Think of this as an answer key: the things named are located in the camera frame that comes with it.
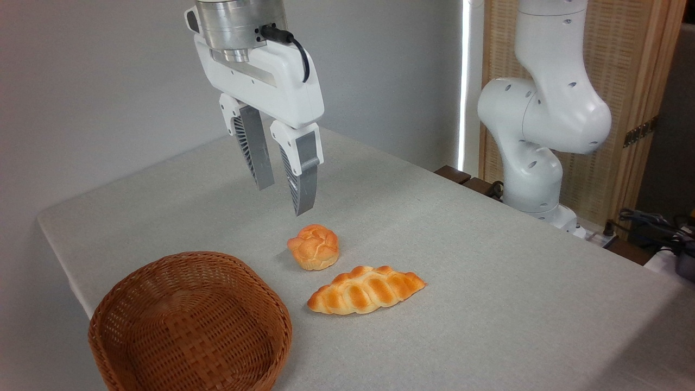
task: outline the metal hinge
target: metal hinge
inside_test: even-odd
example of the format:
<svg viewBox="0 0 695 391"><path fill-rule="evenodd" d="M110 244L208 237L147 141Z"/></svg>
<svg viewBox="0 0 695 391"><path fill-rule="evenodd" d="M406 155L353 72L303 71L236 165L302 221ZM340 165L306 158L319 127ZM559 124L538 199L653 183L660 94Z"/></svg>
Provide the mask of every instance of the metal hinge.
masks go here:
<svg viewBox="0 0 695 391"><path fill-rule="evenodd" d="M659 120L659 116L656 115L654 118L645 122L644 124L630 130L625 135L625 142L623 143L623 148L627 148L630 145L636 143L640 139L646 137L648 134L656 130L656 124Z"/></svg>

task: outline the woven basket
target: woven basket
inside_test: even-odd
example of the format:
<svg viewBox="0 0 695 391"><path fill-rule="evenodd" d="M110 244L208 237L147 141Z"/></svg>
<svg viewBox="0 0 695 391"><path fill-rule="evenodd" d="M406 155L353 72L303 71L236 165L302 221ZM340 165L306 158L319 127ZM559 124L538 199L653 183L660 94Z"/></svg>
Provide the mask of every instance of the woven basket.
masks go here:
<svg viewBox="0 0 695 391"><path fill-rule="evenodd" d="M242 261L181 253L111 289L89 342L110 391L270 390L292 339L289 312Z"/></svg>

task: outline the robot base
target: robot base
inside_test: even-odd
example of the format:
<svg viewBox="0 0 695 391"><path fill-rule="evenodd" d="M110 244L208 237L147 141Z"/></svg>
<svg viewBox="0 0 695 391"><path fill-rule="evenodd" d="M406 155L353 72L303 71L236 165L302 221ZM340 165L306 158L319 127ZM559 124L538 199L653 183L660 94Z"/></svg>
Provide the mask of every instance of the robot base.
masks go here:
<svg viewBox="0 0 695 391"><path fill-rule="evenodd" d="M567 231L576 237L585 239L587 236L587 231L577 223L577 215L572 212L572 209L564 205L558 205L548 212L529 213L528 215L553 224L556 228Z"/></svg>

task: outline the braided bread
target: braided bread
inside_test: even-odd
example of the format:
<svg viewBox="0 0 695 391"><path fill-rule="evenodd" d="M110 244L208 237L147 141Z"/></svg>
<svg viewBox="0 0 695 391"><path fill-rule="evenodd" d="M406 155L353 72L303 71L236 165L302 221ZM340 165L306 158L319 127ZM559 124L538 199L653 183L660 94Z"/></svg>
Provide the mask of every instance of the braided bread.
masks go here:
<svg viewBox="0 0 695 391"><path fill-rule="evenodd" d="M390 266L374 269L358 266L338 274L333 282L319 288L306 303L314 312L347 315L367 314L380 307L391 307L424 288L415 273L401 273Z"/></svg>

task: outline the light strip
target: light strip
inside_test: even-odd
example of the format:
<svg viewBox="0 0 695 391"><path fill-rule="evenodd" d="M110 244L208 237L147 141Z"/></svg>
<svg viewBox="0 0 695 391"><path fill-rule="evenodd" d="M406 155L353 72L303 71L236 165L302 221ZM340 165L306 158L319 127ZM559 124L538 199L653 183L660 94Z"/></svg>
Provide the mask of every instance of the light strip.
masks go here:
<svg viewBox="0 0 695 391"><path fill-rule="evenodd" d="M463 17L461 18L461 111L459 112L459 154L457 169L464 170L466 149L466 104L468 103L468 68L471 52L471 3L462 0Z"/></svg>

